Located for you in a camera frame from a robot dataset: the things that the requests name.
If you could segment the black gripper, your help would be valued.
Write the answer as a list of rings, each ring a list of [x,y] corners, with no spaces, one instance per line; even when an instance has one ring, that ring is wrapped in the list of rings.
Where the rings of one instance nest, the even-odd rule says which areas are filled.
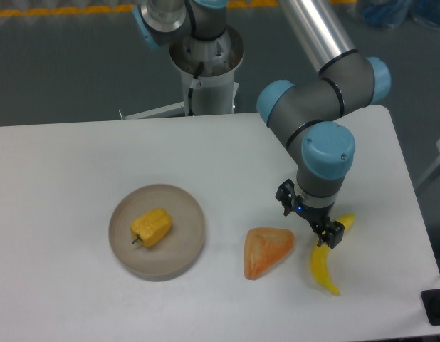
[[[337,195],[329,197],[314,197],[301,192],[295,196],[294,182],[287,179],[278,186],[275,198],[283,207],[283,215],[287,217],[294,212],[305,219],[318,236],[317,246],[328,246],[334,249],[343,238],[345,225],[339,221],[332,221],[330,210]]]

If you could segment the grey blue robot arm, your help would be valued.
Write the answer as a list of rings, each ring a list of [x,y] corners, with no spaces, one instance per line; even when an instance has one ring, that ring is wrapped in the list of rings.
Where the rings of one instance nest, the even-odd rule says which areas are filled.
[[[336,247],[346,226],[330,218],[351,168],[355,139],[337,119],[383,99],[388,67],[355,48],[328,1],[281,1],[288,23],[318,79],[298,87],[279,80],[260,93],[256,109],[295,161],[294,180],[279,186],[286,214],[305,219],[319,244]],[[225,1],[142,1],[133,10],[148,46],[169,46],[182,76],[188,116],[231,113],[234,71],[244,55],[239,33],[226,22]]]

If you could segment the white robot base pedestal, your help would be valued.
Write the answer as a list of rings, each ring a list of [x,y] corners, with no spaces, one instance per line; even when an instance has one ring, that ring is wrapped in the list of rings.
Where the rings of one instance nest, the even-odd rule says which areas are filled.
[[[125,116],[125,120],[232,114],[239,84],[236,69],[244,57],[240,34],[228,25],[213,41],[191,36],[169,45],[169,55],[179,71],[183,101]]]

